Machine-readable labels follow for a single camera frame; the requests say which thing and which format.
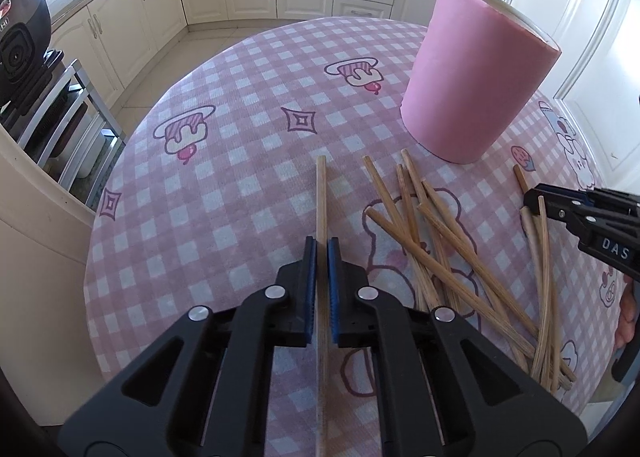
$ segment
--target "human hand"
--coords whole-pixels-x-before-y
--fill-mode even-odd
[[[624,347],[634,338],[636,332],[636,299],[634,298],[634,281],[625,275],[625,291],[620,298],[620,318],[615,334],[615,350]]]

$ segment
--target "cabinet handle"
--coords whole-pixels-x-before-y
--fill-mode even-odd
[[[94,33],[94,39],[98,39],[98,33],[95,31],[94,29],[94,23],[91,21],[91,18],[87,18],[86,19],[89,22],[89,29],[91,29],[91,32]]]
[[[95,25],[98,28],[98,32],[102,34],[102,24],[100,23],[100,20],[98,20],[98,17],[95,14],[94,14],[94,20],[95,20]]]

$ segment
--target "wooden stick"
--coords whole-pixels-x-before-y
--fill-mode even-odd
[[[517,332],[511,325],[505,324],[502,319],[495,313],[491,307],[486,304],[482,299],[472,293],[466,286],[462,285],[456,277],[444,266],[438,263],[433,257],[428,255],[422,248],[414,243],[407,234],[396,227],[394,224],[386,220],[380,212],[375,211],[373,208],[367,208],[365,211],[367,216],[371,218],[377,225],[379,225],[386,233],[389,234],[398,244],[400,244],[409,253],[415,256],[415,258],[425,267],[427,267],[436,277],[440,279],[445,285],[452,288],[472,309],[475,309],[484,316],[491,324],[500,332],[505,338],[513,341],[524,355],[528,358],[533,358],[535,354],[535,348],[531,345],[519,332]],[[565,377],[560,377],[561,385],[563,388],[570,390],[571,382]]]
[[[385,206],[386,213],[391,218],[391,221],[398,228],[404,231],[404,222],[402,220],[402,217],[400,216],[400,213],[396,208],[396,204],[394,200],[391,198],[391,194],[389,193],[389,190],[386,188],[385,183],[382,180],[382,177],[380,177],[378,170],[376,170],[376,167],[374,166],[373,161],[368,155],[364,156],[363,161],[364,161],[364,166],[366,167],[367,171],[369,172],[369,175],[371,176],[371,180],[373,181],[373,186],[375,186],[376,192],[378,193],[378,196],[380,197],[380,199],[382,200],[382,203]],[[424,294],[424,301],[426,302],[429,310],[442,305],[442,300],[440,300],[440,296],[438,296],[436,288],[433,285],[433,281],[431,281],[431,278],[429,277],[429,275],[427,275],[424,268],[417,262],[417,260],[415,260],[415,257],[411,256],[411,254],[409,254],[409,263],[414,272],[415,280],[418,282],[417,292]]]
[[[418,206],[418,211],[424,213],[424,208],[420,205]],[[447,239],[449,244],[451,244],[457,252],[462,255],[462,257],[471,265],[471,267],[476,271],[478,276],[484,280],[484,282],[497,294],[498,298],[502,300],[502,302],[508,307],[508,309],[516,315],[518,320],[524,325],[524,327],[529,331],[529,333],[536,339],[538,339],[538,327],[535,323],[532,322],[529,315],[525,312],[522,306],[517,302],[517,300],[509,293],[505,287],[495,279],[494,275],[488,270],[488,268],[482,263],[482,261],[476,255],[476,252],[473,249],[468,247],[468,244],[460,241],[451,231],[439,220],[435,220],[432,222],[432,225],[438,229],[438,231],[443,234],[443,236]],[[569,368],[569,366],[564,362],[560,362],[562,372],[566,374],[571,381],[576,381],[577,377],[574,372]]]
[[[414,204],[411,200],[411,192],[407,184],[408,173],[404,167],[399,164],[396,166],[396,175],[398,176],[398,185],[400,186],[400,195],[402,196],[402,207],[404,208],[404,217],[406,218],[408,231],[411,234],[412,240],[420,244],[420,233],[418,231],[418,223],[415,220]],[[427,277],[431,280],[431,275],[427,271]],[[426,302],[426,296],[422,291],[415,294],[416,307],[420,311],[428,311],[429,306]]]
[[[316,276],[316,339],[318,365],[318,405],[316,407],[316,457],[328,457],[328,388],[330,306],[327,272],[326,158],[316,159],[316,241],[318,273]]]
[[[418,170],[415,169],[414,160],[411,158],[411,155],[409,154],[409,151],[407,149],[402,150],[401,153],[402,153],[402,159],[406,164],[406,169],[409,172],[409,177],[411,177],[411,181],[414,184],[415,193],[418,196],[418,202],[420,204],[430,206],[431,204],[427,197],[427,194],[425,193],[424,188],[420,183],[420,176],[418,176]],[[429,236],[431,237],[431,242],[433,243],[433,250],[436,254],[436,260],[438,260],[438,262],[440,262],[445,267],[445,269],[451,272],[449,257],[447,256],[447,253],[444,250],[444,246],[442,245],[442,239],[440,238],[439,234],[435,233],[431,229],[428,223],[427,223],[427,229],[429,231]],[[453,310],[455,310],[457,313],[461,313],[462,303],[460,302],[460,298],[458,298],[458,295],[456,295],[448,287],[445,287],[445,294],[447,296],[447,301],[449,302],[449,306]]]
[[[418,208],[420,213],[422,213],[424,215],[424,217],[429,221],[429,223],[431,223],[432,226],[434,226],[440,233],[443,233],[445,230],[448,230],[448,233],[446,233],[445,235],[443,235],[444,239],[446,241],[450,241],[450,239],[456,238],[460,243],[465,243],[466,248],[465,249],[469,249],[470,251],[474,252],[473,249],[471,248],[470,244],[468,243],[468,237],[466,235],[463,235],[462,230],[460,230],[460,234],[463,235],[463,238],[459,238],[457,235],[455,235],[453,233],[453,231],[449,230],[449,228],[446,227],[446,225],[444,225],[442,222],[440,222],[436,216],[433,214],[433,212],[431,212],[430,209],[428,209],[426,206],[422,206],[420,205],[420,207]],[[445,215],[449,215],[449,217],[451,217],[449,209],[445,209],[443,210]],[[507,315],[507,311],[504,308],[504,305],[502,304],[500,298],[498,298],[498,296],[494,293],[494,291],[488,286],[485,285],[484,286],[484,292],[487,296],[487,298],[489,299],[489,303],[492,305],[492,307],[494,307],[495,312],[497,312],[498,316],[500,316],[500,318],[502,319],[503,322],[507,323],[508,325],[510,325],[510,321],[509,321],[509,316]],[[518,348],[518,346],[511,342],[511,351],[513,352],[513,359],[515,360],[516,364],[526,373],[529,372],[529,366],[527,365],[527,360],[524,357],[524,354],[521,352],[521,350]]]
[[[550,264],[550,248],[549,248],[549,236],[546,223],[546,207],[545,198],[541,195],[538,198],[538,205],[540,207],[540,223],[542,225],[542,235],[540,237],[540,244],[542,245],[542,308],[540,309],[540,335],[538,336],[538,346],[536,347],[536,355],[533,358],[533,364],[531,365],[531,376],[539,376],[543,372],[543,358],[545,350],[548,349],[550,344],[549,332],[550,321],[552,319],[551,308],[551,264]]]

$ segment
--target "pink paper wrap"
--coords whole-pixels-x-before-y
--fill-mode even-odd
[[[431,153],[479,160],[560,57],[558,45],[501,0],[437,0],[400,113]]]

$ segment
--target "pink checkered tablecloth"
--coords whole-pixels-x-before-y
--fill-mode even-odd
[[[447,164],[418,145],[399,105],[424,33],[359,18],[292,24],[245,39],[164,95],[130,138],[95,218],[84,293],[105,377],[192,306],[238,306],[302,256],[305,235],[315,232],[320,154],[328,160],[330,235],[370,283],[413,306],[406,257],[364,215],[382,206],[362,165],[370,155],[399,199],[395,169],[408,148],[479,256],[538,320],[512,167],[519,163],[534,183],[590,188],[593,162],[571,123],[540,95],[478,163]],[[622,277],[578,252],[561,224],[551,224],[550,235],[562,356],[578,376],[557,397],[580,412],[611,355]],[[458,255],[450,263],[484,296]],[[510,354],[475,313],[468,320]],[[370,354],[334,347],[331,362],[330,455],[379,455]],[[313,454],[315,364],[312,347],[276,350],[267,455]]]

